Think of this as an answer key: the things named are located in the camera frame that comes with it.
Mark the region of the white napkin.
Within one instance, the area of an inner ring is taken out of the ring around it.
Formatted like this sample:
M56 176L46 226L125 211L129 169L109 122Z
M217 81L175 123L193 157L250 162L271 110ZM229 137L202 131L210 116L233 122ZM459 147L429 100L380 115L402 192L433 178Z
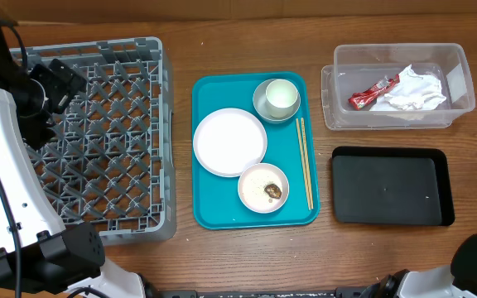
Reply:
M446 101L441 81L431 72L418 74L409 65L399 79L390 91L378 96L370 111L434 110Z

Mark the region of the red snack wrapper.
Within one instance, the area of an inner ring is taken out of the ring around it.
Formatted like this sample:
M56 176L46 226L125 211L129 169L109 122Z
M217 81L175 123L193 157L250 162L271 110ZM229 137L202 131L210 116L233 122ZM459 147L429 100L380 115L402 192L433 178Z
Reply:
M400 82L399 74L393 78L384 77L370 88L361 93L354 93L348 99L348 103L356 110L361 110L369 106L380 95L383 95L393 89Z

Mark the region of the brown food scrap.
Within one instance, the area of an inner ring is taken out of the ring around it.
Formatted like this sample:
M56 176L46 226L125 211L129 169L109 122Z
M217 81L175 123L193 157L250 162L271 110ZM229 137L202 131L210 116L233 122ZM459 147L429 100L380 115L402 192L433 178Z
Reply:
M282 197L282 190L276 184L269 184L264 187L264 192L271 198L271 199L280 199Z

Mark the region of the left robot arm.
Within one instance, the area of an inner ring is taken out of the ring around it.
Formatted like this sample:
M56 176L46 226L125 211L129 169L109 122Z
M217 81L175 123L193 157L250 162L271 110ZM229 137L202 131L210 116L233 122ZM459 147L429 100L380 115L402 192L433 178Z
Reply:
M153 297L141 275L107 259L90 223L67 228L46 198L28 156L53 138L86 79L60 60L16 62L0 22L0 288L70 297Z

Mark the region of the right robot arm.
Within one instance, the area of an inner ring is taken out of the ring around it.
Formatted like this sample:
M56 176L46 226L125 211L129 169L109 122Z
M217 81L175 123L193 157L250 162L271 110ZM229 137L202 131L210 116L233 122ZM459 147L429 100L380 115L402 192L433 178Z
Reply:
M360 294L382 298L477 298L477 234L457 249L449 265L424 272L402 270Z

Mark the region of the small white bowl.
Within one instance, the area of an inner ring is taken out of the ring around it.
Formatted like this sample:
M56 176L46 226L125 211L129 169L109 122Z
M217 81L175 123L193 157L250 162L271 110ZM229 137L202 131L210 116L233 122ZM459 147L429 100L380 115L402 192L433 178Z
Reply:
M280 199L271 199L264 187L276 184L282 190ZM243 205L258 214L278 211L289 197L290 185L287 176L277 166L258 163L246 169L238 179L238 196Z

